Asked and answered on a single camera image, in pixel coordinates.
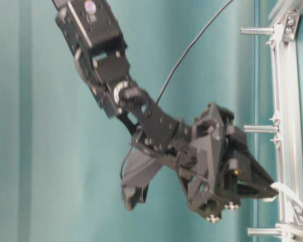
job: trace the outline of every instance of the sticker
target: sticker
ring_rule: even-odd
[[[85,10],[87,11],[88,14],[95,14],[96,12],[96,5],[93,1],[87,0],[84,3]]]

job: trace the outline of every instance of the white cable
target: white cable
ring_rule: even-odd
[[[277,191],[283,192],[285,195],[292,198],[295,202],[297,202],[303,208],[303,202],[299,199],[297,194],[289,188],[287,185],[283,183],[273,183],[271,184],[271,188]]]

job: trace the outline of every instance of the bolt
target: bolt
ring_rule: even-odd
[[[286,34],[290,34],[291,32],[293,32],[293,29],[292,29],[291,27],[287,27],[287,28],[285,29],[285,33],[286,33]]]
[[[303,222],[303,216],[298,217],[300,222]]]
[[[233,211],[233,210],[236,210],[237,208],[239,208],[239,205],[235,204],[234,202],[229,202],[224,207],[226,209],[229,209],[229,210]]]
[[[295,24],[295,20],[294,19],[289,19],[288,21],[287,21],[287,26],[293,26]]]
[[[302,213],[303,213],[303,209],[300,208],[300,207],[298,207],[298,206],[294,207],[294,210],[295,210],[295,212],[296,212],[297,214],[302,214]]]
[[[219,217],[214,216],[213,214],[211,214],[209,217],[207,217],[207,221],[210,223],[217,223],[220,220]]]

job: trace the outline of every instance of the wire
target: wire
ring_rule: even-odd
[[[142,135],[142,132],[143,132],[143,129],[141,129],[139,135],[137,136],[137,139],[138,139],[138,140],[140,140],[140,137],[141,137],[141,135]],[[125,163],[126,163],[128,157],[129,157],[129,155],[130,155],[132,149],[133,149],[133,145],[130,145],[129,150],[128,150],[126,156],[122,159],[121,166],[120,166],[120,171],[119,171],[120,179],[123,178],[123,176],[122,176],[123,168],[125,167]]]
[[[165,92],[165,89],[167,88],[167,85],[169,84],[171,78],[173,77],[176,69],[179,67],[179,65],[182,63],[182,61],[184,60],[184,58],[186,57],[187,53],[192,49],[192,47],[196,44],[196,42],[201,38],[201,36],[204,34],[204,32],[207,30],[207,28],[212,24],[212,22],[221,14],[221,12],[223,10],[225,10],[226,7],[229,6],[229,4],[231,4],[234,0],[230,0],[229,2],[227,2],[222,8],[220,8],[218,10],[218,12],[210,19],[210,21],[203,27],[203,29],[201,30],[201,32],[196,36],[196,38],[192,41],[192,43],[187,47],[187,49],[184,51],[183,55],[180,57],[180,59],[178,60],[178,62],[176,63],[176,65],[173,67],[173,69],[171,70],[165,84],[163,85],[161,92],[156,100],[156,103],[158,104]]]
[[[287,185],[283,183],[273,183],[271,184],[271,188],[283,192],[303,208],[303,202],[299,199],[298,195]]]
[[[125,166],[126,160],[128,159],[128,157],[129,157],[129,155],[130,155],[132,149],[133,149],[133,145],[130,145],[130,148],[129,148],[129,150],[128,150],[126,156],[122,159],[122,163],[121,163],[120,171],[119,171],[120,179],[122,179],[122,177],[123,177],[123,176],[122,176],[123,167]]]
[[[207,28],[212,24],[212,22],[221,14],[221,12],[223,10],[225,10],[226,7],[229,6],[229,4],[231,4],[234,0],[230,0],[229,2],[227,2],[222,8],[220,8],[218,10],[218,12],[210,19],[210,21],[203,27],[203,29],[201,30],[201,32],[196,36],[196,38],[192,41],[192,43],[187,47],[187,49],[184,51],[183,55],[181,56],[181,58],[178,60],[178,62],[176,63],[176,65],[173,67],[173,69],[171,70],[166,82],[164,83],[162,89],[161,89],[161,92],[156,100],[156,104],[158,104],[171,80],[171,78],[173,77],[176,69],[180,66],[180,64],[182,63],[182,61],[184,60],[184,58],[186,57],[186,55],[188,54],[188,52],[192,49],[192,47],[197,43],[197,41],[201,38],[201,36],[204,34],[204,32],[207,30]],[[130,146],[128,152],[127,152],[127,155],[124,157],[124,159],[122,160],[122,164],[120,166],[120,172],[119,172],[119,175],[120,175],[120,179],[123,178],[122,176],[122,172],[123,172],[123,168],[125,166],[125,163],[126,163],[126,160],[128,159],[131,151],[133,149],[133,145]]]

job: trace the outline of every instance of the teal backdrop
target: teal backdrop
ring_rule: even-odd
[[[224,2],[109,0],[129,46],[131,75],[151,97]],[[191,124],[217,102],[235,112],[240,127],[269,124],[267,37],[241,36],[240,27],[267,26],[275,3],[232,3],[186,57],[161,107]],[[276,203],[252,200],[207,223],[188,210],[167,168],[151,183],[147,203],[127,212],[118,171],[129,134],[107,119],[78,77],[55,16],[49,0],[0,2],[0,242],[237,242],[252,241],[247,227],[274,226]],[[303,20],[298,48],[303,117]],[[248,143],[275,179],[269,139],[249,135]]]

